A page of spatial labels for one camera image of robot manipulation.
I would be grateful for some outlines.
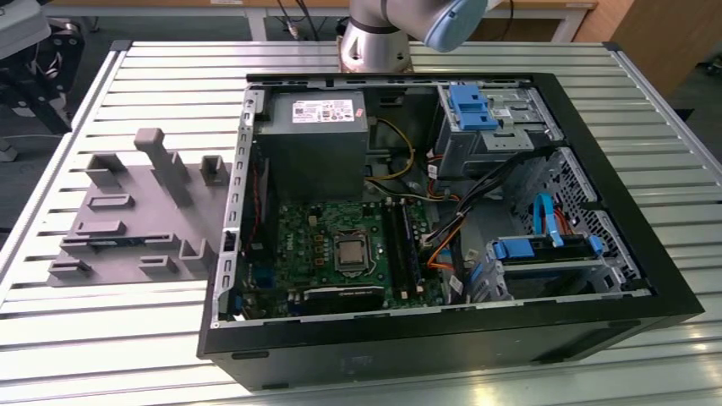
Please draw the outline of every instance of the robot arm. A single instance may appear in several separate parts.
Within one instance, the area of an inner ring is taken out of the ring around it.
[[[410,67],[408,36],[439,52],[455,50],[500,0],[351,0],[342,62],[352,72]]]

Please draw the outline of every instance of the slotted aluminum surface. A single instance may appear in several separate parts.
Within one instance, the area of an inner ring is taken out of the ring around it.
[[[412,48],[419,72],[548,72],[607,152],[706,313],[579,363],[248,392],[196,359],[204,282],[49,288],[48,265],[89,179],[91,153],[125,164],[139,127],[160,127],[184,162],[229,162],[244,76],[334,72],[335,44],[136,42],[111,52],[0,255],[0,402],[23,404],[719,404],[722,402],[722,188],[718,164],[627,66],[584,44]]]

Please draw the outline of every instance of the chip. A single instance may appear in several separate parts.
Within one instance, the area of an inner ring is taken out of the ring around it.
[[[339,264],[355,265],[363,263],[362,241],[344,241],[339,243]]]

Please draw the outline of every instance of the gray power supply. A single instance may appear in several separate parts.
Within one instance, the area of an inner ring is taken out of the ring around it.
[[[270,98],[258,142],[282,200],[359,200],[368,123],[360,91],[280,93]]]

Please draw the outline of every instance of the wire bundle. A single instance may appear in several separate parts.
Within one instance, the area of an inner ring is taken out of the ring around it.
[[[436,248],[427,261],[428,267],[448,267],[442,264],[435,264],[436,257],[439,256],[443,248],[448,245],[448,242],[459,233],[466,219],[466,215],[474,207],[474,203],[478,199],[484,197],[487,193],[495,190],[503,182],[507,180],[507,175],[511,173],[516,165],[526,162],[528,159],[538,158],[540,156],[548,156],[558,149],[558,145],[548,145],[534,151],[519,152],[503,163],[500,163],[471,186],[471,189],[466,196],[456,203],[455,215],[447,222],[427,236],[427,241],[438,239],[448,230],[447,237],[442,241],[442,244]]]
[[[288,16],[288,12],[286,11],[286,7],[283,7],[283,3],[280,2],[280,0],[276,0],[276,3],[279,4],[280,11],[283,12],[283,17],[286,18],[286,25],[288,26],[288,30],[292,29],[292,26],[294,26],[292,23],[302,22],[304,19],[307,19],[308,20],[308,25],[311,27],[311,32],[314,34],[314,41],[320,41],[320,39],[318,37],[316,26],[314,25],[314,20],[311,19],[310,12],[308,12],[308,7],[306,6],[304,0],[295,0],[295,4],[298,5],[299,9],[303,12],[303,18],[300,18],[300,19],[291,19],[291,17]],[[320,28],[323,28],[323,26],[326,24],[326,20],[327,20],[327,18],[324,19],[324,22],[323,22]]]

